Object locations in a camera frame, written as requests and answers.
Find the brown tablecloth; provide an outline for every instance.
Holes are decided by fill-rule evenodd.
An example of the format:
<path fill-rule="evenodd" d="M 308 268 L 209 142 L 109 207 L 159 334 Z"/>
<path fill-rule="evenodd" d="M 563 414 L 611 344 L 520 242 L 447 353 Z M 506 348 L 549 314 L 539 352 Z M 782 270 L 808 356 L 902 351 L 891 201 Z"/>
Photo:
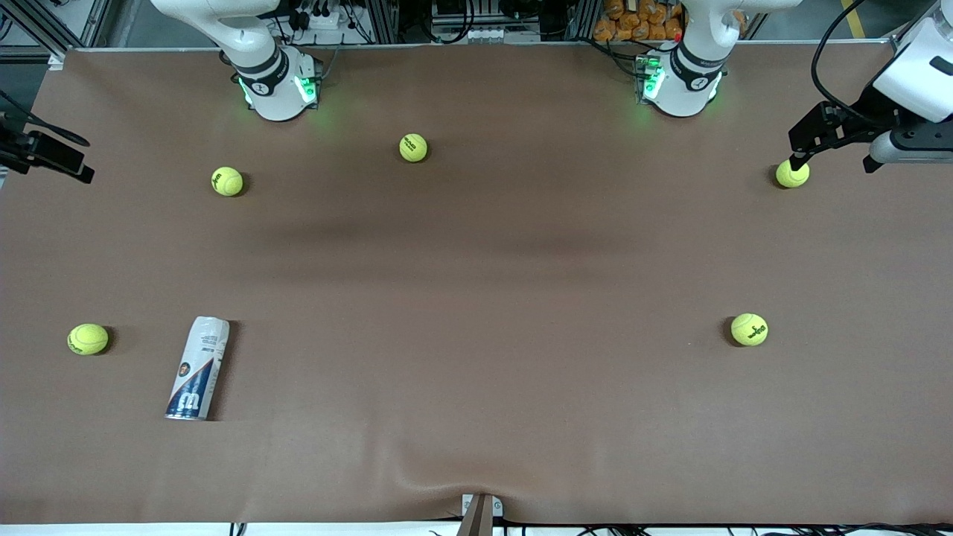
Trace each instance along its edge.
<path fill-rule="evenodd" d="M 739 47 L 682 120 L 590 48 L 346 51 L 283 124 L 213 53 L 71 53 L 36 111 L 93 184 L 0 192 L 0 520 L 953 521 L 950 168 L 777 188 L 812 51 Z M 233 322 L 214 422 L 170 422 L 198 315 Z"/>

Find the can label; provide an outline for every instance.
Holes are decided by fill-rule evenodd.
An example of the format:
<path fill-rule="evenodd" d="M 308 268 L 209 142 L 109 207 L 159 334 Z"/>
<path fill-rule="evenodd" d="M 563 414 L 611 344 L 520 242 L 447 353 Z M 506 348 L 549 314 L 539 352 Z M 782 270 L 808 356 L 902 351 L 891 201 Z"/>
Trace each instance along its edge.
<path fill-rule="evenodd" d="M 195 319 L 166 406 L 167 418 L 206 419 L 228 336 L 226 321 L 212 317 Z"/>

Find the can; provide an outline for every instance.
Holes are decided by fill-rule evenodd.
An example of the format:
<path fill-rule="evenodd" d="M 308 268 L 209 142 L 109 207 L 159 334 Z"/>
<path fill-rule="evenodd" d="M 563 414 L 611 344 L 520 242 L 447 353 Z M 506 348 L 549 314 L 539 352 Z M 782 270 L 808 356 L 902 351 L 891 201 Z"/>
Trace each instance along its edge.
<path fill-rule="evenodd" d="M 167 419 L 205 421 L 212 405 L 212 394 L 218 382 L 218 369 L 229 341 L 229 323 L 215 317 L 197 317 L 185 341 L 179 362 Z"/>

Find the yellow-green tennis ball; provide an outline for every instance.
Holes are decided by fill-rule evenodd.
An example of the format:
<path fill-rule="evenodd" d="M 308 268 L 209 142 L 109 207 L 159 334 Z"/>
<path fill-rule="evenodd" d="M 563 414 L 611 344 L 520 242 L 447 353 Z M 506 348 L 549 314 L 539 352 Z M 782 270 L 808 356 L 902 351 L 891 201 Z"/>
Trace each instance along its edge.
<path fill-rule="evenodd" d="M 427 155 L 427 140 L 420 134 L 400 138 L 400 155 L 408 162 L 419 162 Z"/>
<path fill-rule="evenodd" d="M 775 179 L 784 188 L 797 188 L 807 182 L 809 176 L 811 176 L 811 168 L 807 164 L 801 166 L 799 170 L 793 171 L 791 170 L 790 160 L 784 160 L 775 171 Z"/>
<path fill-rule="evenodd" d="M 99 324 L 79 324 L 66 337 L 66 344 L 80 356 L 98 354 L 106 348 L 110 336 Z"/>
<path fill-rule="evenodd" d="M 754 313 L 738 315 L 731 321 L 731 336 L 744 346 L 757 346 L 768 338 L 768 323 Z"/>
<path fill-rule="evenodd" d="M 235 168 L 218 168 L 212 174 L 212 187 L 223 196 L 234 196 L 241 192 L 244 185 L 241 173 Z"/>

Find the yellow tape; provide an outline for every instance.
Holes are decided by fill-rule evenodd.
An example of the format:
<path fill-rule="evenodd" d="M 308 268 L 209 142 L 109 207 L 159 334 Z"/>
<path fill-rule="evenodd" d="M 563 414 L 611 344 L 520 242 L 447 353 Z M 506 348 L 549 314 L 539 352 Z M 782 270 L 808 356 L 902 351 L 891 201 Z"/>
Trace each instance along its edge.
<path fill-rule="evenodd" d="M 850 3 L 850 0 L 841 0 L 841 5 L 845 10 L 850 6 Z M 857 15 L 857 10 L 847 13 L 847 26 L 850 27 L 850 34 L 854 36 L 854 39 L 864 39 L 867 36 L 863 32 L 861 18 Z"/>

